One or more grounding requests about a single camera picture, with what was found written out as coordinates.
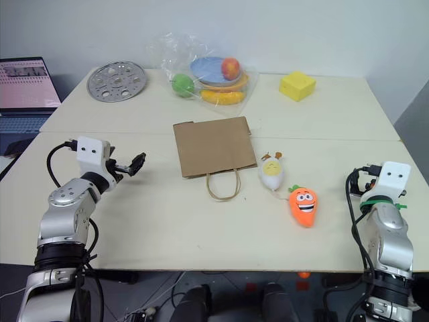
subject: laptop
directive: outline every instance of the laptop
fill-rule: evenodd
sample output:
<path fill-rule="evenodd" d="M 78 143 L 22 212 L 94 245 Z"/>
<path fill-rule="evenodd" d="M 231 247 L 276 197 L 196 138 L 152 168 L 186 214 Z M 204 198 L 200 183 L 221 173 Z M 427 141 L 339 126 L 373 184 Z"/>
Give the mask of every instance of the laptop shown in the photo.
<path fill-rule="evenodd" d="M 34 139 L 60 104 L 42 57 L 0 59 L 0 156 L 19 153 L 7 148 Z"/>

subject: paper bag handle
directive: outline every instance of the paper bag handle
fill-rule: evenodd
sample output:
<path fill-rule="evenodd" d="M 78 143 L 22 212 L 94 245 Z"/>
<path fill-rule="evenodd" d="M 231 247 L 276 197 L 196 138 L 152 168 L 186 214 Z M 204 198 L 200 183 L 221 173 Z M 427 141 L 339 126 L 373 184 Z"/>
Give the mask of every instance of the paper bag handle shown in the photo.
<path fill-rule="evenodd" d="M 229 196 L 229 197 L 218 197 L 211 191 L 210 183 L 209 183 L 210 173 L 207 174 L 207 177 L 206 177 L 207 191 L 212 198 L 220 200 L 220 201 L 228 201 L 228 200 L 231 200 L 232 198 L 236 197 L 239 194 L 240 188 L 241 188 L 241 180 L 240 180 L 239 172 L 237 171 L 237 169 L 234 169 L 234 172 L 235 172 L 235 178 L 237 179 L 237 181 L 235 183 L 235 192 L 234 192 L 234 195 Z"/>

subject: white plush toy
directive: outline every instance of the white plush toy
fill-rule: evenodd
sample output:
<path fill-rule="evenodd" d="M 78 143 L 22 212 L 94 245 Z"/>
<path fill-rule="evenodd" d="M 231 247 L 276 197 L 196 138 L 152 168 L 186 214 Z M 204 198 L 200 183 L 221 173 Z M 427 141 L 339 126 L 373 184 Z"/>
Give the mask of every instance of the white plush toy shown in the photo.
<path fill-rule="evenodd" d="M 284 171 L 279 159 L 282 153 L 276 152 L 275 158 L 266 154 L 262 157 L 262 165 L 259 167 L 259 177 L 262 183 L 272 191 L 279 189 L 283 182 Z"/>

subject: yellow plate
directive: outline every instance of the yellow plate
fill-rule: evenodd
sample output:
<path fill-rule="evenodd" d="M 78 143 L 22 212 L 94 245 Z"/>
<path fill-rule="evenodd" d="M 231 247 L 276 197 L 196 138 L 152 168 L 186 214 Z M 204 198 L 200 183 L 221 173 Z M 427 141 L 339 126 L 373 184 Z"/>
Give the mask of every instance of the yellow plate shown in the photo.
<path fill-rule="evenodd" d="M 247 76 L 247 74 L 243 73 L 243 76 L 239 79 L 238 82 L 228 87 L 215 87 L 215 86 L 210 86 L 202 83 L 201 85 L 204 89 L 209 89 L 210 91 L 214 91 L 214 92 L 236 92 L 236 91 L 240 91 L 244 86 L 246 86 L 248 81 L 249 81 L 249 77 Z"/>

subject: red apple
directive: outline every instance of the red apple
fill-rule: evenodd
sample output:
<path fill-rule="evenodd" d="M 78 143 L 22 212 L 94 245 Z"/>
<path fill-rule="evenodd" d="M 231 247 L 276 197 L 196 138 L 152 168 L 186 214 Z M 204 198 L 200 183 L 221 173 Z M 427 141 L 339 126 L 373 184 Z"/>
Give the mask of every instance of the red apple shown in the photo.
<path fill-rule="evenodd" d="M 240 74 L 240 64 L 235 58 L 226 58 L 222 62 L 222 74 L 228 80 L 236 79 Z"/>

